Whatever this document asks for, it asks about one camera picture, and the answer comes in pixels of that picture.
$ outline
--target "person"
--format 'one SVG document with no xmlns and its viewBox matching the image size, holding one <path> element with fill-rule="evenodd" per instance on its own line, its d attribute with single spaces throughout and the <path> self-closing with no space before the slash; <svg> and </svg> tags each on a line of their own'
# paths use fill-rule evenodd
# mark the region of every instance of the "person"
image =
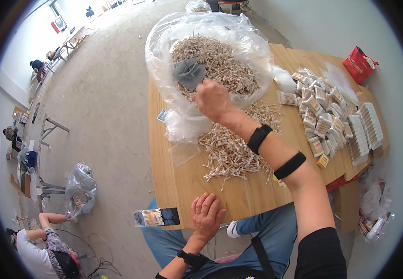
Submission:
<svg viewBox="0 0 403 279">
<path fill-rule="evenodd" d="M 51 229 L 51 224 L 67 221 L 66 216 L 62 214 L 40 213 L 39 222 L 42 229 L 23 229 L 18 233 L 11 229 L 6 229 L 14 249 L 18 251 L 26 268 L 36 278 L 83 278 L 79 262 L 70 248 Z M 71 221 L 77 223 L 77 217 Z M 40 249 L 30 242 L 30 240 L 38 238 L 42 238 L 48 244 L 48 249 Z"/>
<path fill-rule="evenodd" d="M 268 130 L 262 133 L 266 127 L 234 108 L 226 89 L 215 81 L 205 80 L 199 84 L 193 101 L 210 120 L 232 130 L 248 146 L 253 136 L 253 151 L 258 151 L 276 170 L 276 176 L 286 183 L 294 202 L 232 222 L 228 232 L 233 236 L 258 234 L 238 258 L 228 263 L 216 263 L 204 259 L 199 252 L 217 233 L 226 210 L 219 209 L 220 201 L 215 194 L 204 193 L 193 201 L 190 208 L 193 234 L 188 241 L 180 230 L 141 228 L 146 243 L 162 268 L 155 278 L 282 278 L 296 237 L 299 254 L 295 278 L 346 278 L 346 262 L 326 188 L 305 156 L 276 133 Z M 149 209 L 155 208 L 156 200 L 153 200 Z"/>
<path fill-rule="evenodd" d="M 36 76 L 37 81 L 41 82 L 42 81 L 42 76 L 41 75 L 42 74 L 43 75 L 47 74 L 47 72 L 45 71 L 46 64 L 43 63 L 42 61 L 36 59 L 36 60 L 30 62 L 30 66 L 33 68 L 33 70 L 35 72 L 37 72 L 37 76 Z"/>
<path fill-rule="evenodd" d="M 20 148 L 17 147 L 16 141 L 22 142 L 22 140 L 20 137 L 17 137 L 17 132 L 17 129 L 12 126 L 8 126 L 3 130 L 3 134 L 5 135 L 6 139 L 12 142 L 12 148 L 17 152 L 20 152 Z"/>
</svg>

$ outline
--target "small yellow box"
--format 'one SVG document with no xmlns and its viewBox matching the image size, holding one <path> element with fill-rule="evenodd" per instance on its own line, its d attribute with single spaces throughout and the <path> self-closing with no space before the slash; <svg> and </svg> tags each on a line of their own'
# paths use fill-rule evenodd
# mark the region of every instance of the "small yellow box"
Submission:
<svg viewBox="0 0 403 279">
<path fill-rule="evenodd" d="M 277 179 L 277 177 L 273 174 L 273 180 L 277 181 L 277 183 L 279 184 L 280 187 L 284 187 L 286 188 L 287 185 L 285 184 L 285 182 L 282 179 Z"/>
<path fill-rule="evenodd" d="M 318 164 L 321 168 L 325 169 L 325 168 L 327 167 L 327 164 L 328 164 L 328 157 L 327 157 L 325 154 L 322 154 L 322 155 L 319 157 L 319 160 L 317 160 L 317 164 Z"/>
</svg>

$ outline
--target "red bag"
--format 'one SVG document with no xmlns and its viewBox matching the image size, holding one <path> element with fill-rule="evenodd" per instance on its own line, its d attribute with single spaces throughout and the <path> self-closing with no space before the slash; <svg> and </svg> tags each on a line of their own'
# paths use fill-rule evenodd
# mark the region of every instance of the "red bag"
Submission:
<svg viewBox="0 0 403 279">
<path fill-rule="evenodd" d="M 342 64 L 359 85 L 373 73 L 375 65 L 379 65 L 378 62 L 365 55 L 362 49 L 357 46 Z"/>
</svg>

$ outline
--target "pile of cotton swabs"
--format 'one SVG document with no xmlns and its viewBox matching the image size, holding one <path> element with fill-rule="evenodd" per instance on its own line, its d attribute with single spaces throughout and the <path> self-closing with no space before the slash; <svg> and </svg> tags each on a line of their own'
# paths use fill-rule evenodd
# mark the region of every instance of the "pile of cotton swabs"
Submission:
<svg viewBox="0 0 403 279">
<path fill-rule="evenodd" d="M 267 124 L 273 131 L 280 134 L 280 119 L 281 115 L 276 105 L 261 105 L 252 103 L 245 113 L 259 123 Z M 207 165 L 210 168 L 209 174 L 205 175 L 206 181 L 214 177 L 225 177 L 227 181 L 231 177 L 241 177 L 247 180 L 255 172 L 264 169 L 268 173 L 266 184 L 270 180 L 272 170 L 266 161 L 259 155 L 249 149 L 245 141 L 234 134 L 228 128 L 214 123 L 213 129 L 200 137 L 198 143 L 206 148 L 208 156 Z"/>
</svg>

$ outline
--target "white sneaker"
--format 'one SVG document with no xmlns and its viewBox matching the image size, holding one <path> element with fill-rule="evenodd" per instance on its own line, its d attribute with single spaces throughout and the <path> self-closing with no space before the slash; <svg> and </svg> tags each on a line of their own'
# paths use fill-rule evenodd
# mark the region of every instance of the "white sneaker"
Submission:
<svg viewBox="0 0 403 279">
<path fill-rule="evenodd" d="M 237 221 L 232 221 L 231 224 L 226 229 L 226 233 L 231 238 L 241 237 L 237 232 Z"/>
</svg>

